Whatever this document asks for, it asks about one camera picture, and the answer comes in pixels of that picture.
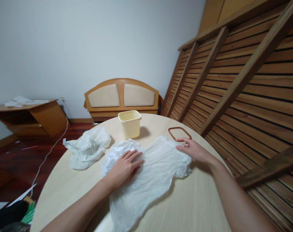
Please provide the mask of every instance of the white cloth on shelf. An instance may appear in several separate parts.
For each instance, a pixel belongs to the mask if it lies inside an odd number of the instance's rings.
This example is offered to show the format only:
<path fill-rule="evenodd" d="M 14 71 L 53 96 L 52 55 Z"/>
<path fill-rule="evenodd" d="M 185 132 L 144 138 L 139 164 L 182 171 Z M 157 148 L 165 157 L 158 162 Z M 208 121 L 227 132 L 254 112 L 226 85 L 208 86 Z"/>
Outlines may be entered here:
<path fill-rule="evenodd" d="M 132 139 L 112 145 L 102 164 L 102 177 L 127 150 L 142 151 L 138 159 L 145 160 L 132 182 L 110 195 L 113 232 L 129 231 L 148 206 L 169 190 L 173 177 L 183 178 L 191 173 L 192 159 L 178 151 L 177 144 L 161 136 L 146 148 Z"/>
<path fill-rule="evenodd" d="M 22 107 L 23 105 L 35 105 L 35 104 L 43 104 L 48 103 L 49 100 L 30 100 L 28 98 L 22 97 L 22 96 L 16 96 L 13 98 L 12 101 L 6 102 L 6 107 Z"/>

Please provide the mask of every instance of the power cord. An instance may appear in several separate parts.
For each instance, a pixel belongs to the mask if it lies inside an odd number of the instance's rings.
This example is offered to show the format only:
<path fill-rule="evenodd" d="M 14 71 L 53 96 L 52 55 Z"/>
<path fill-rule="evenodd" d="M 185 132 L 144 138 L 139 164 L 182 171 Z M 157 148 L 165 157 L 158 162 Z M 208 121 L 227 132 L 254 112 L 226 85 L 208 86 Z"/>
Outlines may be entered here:
<path fill-rule="evenodd" d="M 70 113 L 69 108 L 67 107 L 65 101 L 64 101 L 64 100 L 62 100 L 62 101 L 63 101 L 63 103 L 64 103 L 64 106 L 66 106 L 68 112 Z M 46 161 L 46 158 L 47 158 L 48 155 L 52 152 L 52 150 L 53 150 L 53 148 L 56 146 L 56 144 L 62 139 L 62 137 L 63 137 L 63 136 L 65 135 L 65 133 L 67 132 L 67 129 L 68 129 L 68 123 L 69 123 L 69 120 L 68 120 L 68 114 L 66 114 L 66 118 L 67 118 L 67 126 L 66 126 L 66 130 L 65 130 L 65 132 L 64 132 L 63 135 L 62 135 L 62 136 L 56 141 L 56 143 L 52 146 L 50 152 L 45 156 L 44 161 L 43 161 L 42 164 L 39 166 L 39 169 L 38 169 L 37 175 L 36 175 L 36 177 L 34 178 L 34 181 L 33 181 L 33 184 L 31 185 L 31 187 L 34 186 L 34 183 L 36 182 L 36 179 L 37 179 L 37 177 L 38 177 L 38 175 L 39 175 L 39 173 L 40 173 L 40 170 L 41 170 L 42 165 L 43 165 L 43 164 L 45 163 L 45 161 Z M 33 196 L 33 188 L 31 189 L 31 193 L 30 193 L 30 197 L 32 197 L 32 196 Z"/>

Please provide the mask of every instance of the table surface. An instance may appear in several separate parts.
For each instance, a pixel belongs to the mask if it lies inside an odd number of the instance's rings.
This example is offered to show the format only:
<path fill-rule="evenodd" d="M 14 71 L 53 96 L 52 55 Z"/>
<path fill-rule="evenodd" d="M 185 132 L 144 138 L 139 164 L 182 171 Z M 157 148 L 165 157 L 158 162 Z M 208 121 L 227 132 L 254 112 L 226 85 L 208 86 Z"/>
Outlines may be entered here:
<path fill-rule="evenodd" d="M 4 104 L 0 105 L 0 112 L 2 111 L 20 111 L 20 110 L 29 110 L 29 109 L 32 109 L 32 108 L 35 108 L 37 106 L 40 106 L 40 105 L 44 105 L 44 104 L 48 104 L 50 102 L 54 102 L 54 101 L 57 101 L 57 99 L 48 99 L 49 102 L 47 103 L 42 103 L 42 104 L 34 104 L 34 105 L 28 105 L 28 106 L 21 106 L 21 107 L 15 107 L 15 106 L 10 106 L 10 107 L 7 107 L 5 106 Z"/>
<path fill-rule="evenodd" d="M 206 140 L 184 124 L 155 114 L 141 116 L 140 136 L 134 140 L 142 146 L 146 147 L 161 135 L 173 140 L 168 128 L 183 127 L 193 140 L 224 163 Z M 124 140 L 118 118 L 99 126 L 105 127 L 110 133 L 111 145 Z M 176 138 L 188 137 L 181 129 L 173 129 L 171 132 Z M 47 179 L 36 206 L 31 232 L 43 229 L 101 179 L 101 164 L 105 155 L 87 170 L 75 171 L 69 167 L 71 154 L 69 150 L 64 153 Z M 175 179 L 168 193 L 146 210 L 132 231 L 231 231 L 209 169 L 196 161 L 192 162 L 191 168 L 193 173 L 184 179 Z M 112 231 L 112 228 L 107 201 L 86 231 L 106 232 Z"/>

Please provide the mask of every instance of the cushioned headboard panel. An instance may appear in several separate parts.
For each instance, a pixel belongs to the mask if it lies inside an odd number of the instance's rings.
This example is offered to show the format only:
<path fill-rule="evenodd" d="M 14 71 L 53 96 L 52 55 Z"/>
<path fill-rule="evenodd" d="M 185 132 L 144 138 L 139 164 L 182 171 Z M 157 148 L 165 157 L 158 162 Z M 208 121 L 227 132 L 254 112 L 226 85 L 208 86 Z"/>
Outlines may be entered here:
<path fill-rule="evenodd" d="M 153 91 L 138 85 L 124 85 L 125 106 L 153 106 L 154 102 L 155 93 Z"/>
<path fill-rule="evenodd" d="M 111 84 L 88 94 L 91 107 L 115 107 L 120 106 L 117 84 Z"/>

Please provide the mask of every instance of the right hand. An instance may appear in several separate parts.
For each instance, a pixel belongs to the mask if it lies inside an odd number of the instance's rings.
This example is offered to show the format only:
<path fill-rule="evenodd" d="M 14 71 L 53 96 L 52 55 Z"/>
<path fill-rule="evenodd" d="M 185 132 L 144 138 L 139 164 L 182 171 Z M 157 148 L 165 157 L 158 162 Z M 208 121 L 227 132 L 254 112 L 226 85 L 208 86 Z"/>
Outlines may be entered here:
<path fill-rule="evenodd" d="M 211 153 L 205 150 L 202 146 L 196 143 L 194 140 L 190 140 L 187 138 L 179 138 L 175 140 L 176 142 L 184 142 L 182 146 L 177 145 L 177 150 L 184 152 L 190 157 L 194 158 L 197 161 L 203 163 L 211 163 L 214 159 L 216 159 Z"/>
<path fill-rule="evenodd" d="M 142 152 L 137 150 L 128 150 L 122 154 L 109 173 L 103 178 L 110 190 L 115 191 L 133 179 L 140 169 L 140 165 L 144 163 L 142 159 L 136 160 L 140 155 L 142 155 Z"/>

